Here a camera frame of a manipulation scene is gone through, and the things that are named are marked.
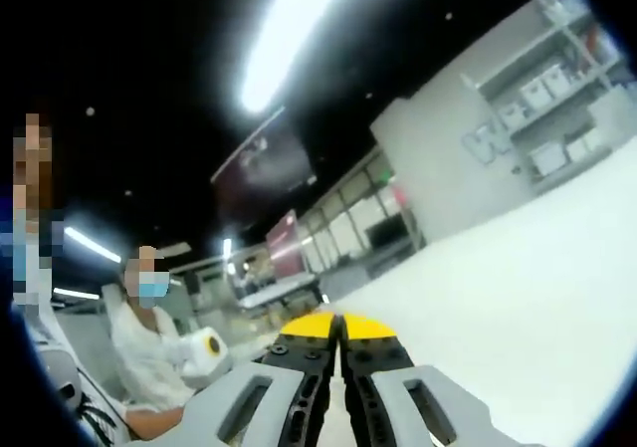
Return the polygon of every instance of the screw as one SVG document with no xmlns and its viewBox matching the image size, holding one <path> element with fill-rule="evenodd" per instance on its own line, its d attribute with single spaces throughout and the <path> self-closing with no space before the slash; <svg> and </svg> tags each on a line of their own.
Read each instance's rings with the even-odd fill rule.
<svg viewBox="0 0 637 447">
<path fill-rule="evenodd" d="M 281 344 L 273 344 L 270 347 L 270 352 L 276 355 L 283 355 L 288 353 L 288 348 Z"/>
</svg>

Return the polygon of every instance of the table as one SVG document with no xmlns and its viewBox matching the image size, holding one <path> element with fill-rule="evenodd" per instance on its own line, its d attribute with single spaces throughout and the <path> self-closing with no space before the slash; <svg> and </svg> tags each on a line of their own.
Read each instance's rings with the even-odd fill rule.
<svg viewBox="0 0 637 447">
<path fill-rule="evenodd" d="M 302 274 L 290 277 L 267 286 L 263 290 L 249 295 L 238 302 L 239 308 L 242 310 L 254 310 L 257 308 L 265 308 L 272 303 L 280 302 L 287 307 L 285 298 L 301 291 L 310 291 L 315 295 L 317 302 L 322 302 L 322 294 L 319 289 L 319 279 L 313 274 Z"/>
</svg>

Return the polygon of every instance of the television screen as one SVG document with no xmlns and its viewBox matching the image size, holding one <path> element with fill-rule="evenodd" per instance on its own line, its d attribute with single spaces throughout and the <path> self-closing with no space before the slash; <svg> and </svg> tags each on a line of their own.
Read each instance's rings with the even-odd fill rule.
<svg viewBox="0 0 637 447">
<path fill-rule="evenodd" d="M 221 220 L 243 228 L 313 181 L 310 160 L 285 111 L 259 127 L 212 179 Z"/>
</svg>

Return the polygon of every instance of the fluorescent light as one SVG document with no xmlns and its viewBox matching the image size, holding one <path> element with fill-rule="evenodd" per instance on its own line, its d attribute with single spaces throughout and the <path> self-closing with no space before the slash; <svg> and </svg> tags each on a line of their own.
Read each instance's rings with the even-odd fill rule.
<svg viewBox="0 0 637 447">
<path fill-rule="evenodd" d="M 98 243 L 93 241 L 91 238 L 80 233 L 75 228 L 71 228 L 70 226 L 64 229 L 65 235 L 68 235 L 70 238 L 73 238 L 81 245 L 89 248 L 92 251 L 104 256 L 105 258 L 109 258 L 111 261 L 115 261 L 116 263 L 121 262 L 121 257 L 113 253 L 112 251 L 107 250 L 105 247 L 100 246 Z"/>
<path fill-rule="evenodd" d="M 176 245 L 165 246 L 160 250 L 157 250 L 157 254 L 163 256 L 164 258 L 171 258 L 173 256 L 183 255 L 191 251 L 192 248 L 190 248 L 190 245 L 185 241 L 182 241 L 181 243 L 177 243 Z"/>
<path fill-rule="evenodd" d="M 229 260 L 231 254 L 232 254 L 232 240 L 230 238 L 226 238 L 225 240 L 223 240 L 223 259 Z"/>
<path fill-rule="evenodd" d="M 242 103 L 262 111 L 331 0 L 275 0 L 248 63 Z"/>
<path fill-rule="evenodd" d="M 54 288 L 53 292 L 56 295 L 71 296 L 73 298 L 82 298 L 82 299 L 85 299 L 85 300 L 98 300 L 100 298 L 99 295 L 94 295 L 93 293 L 84 293 L 82 291 L 63 290 L 62 288 Z"/>
</svg>

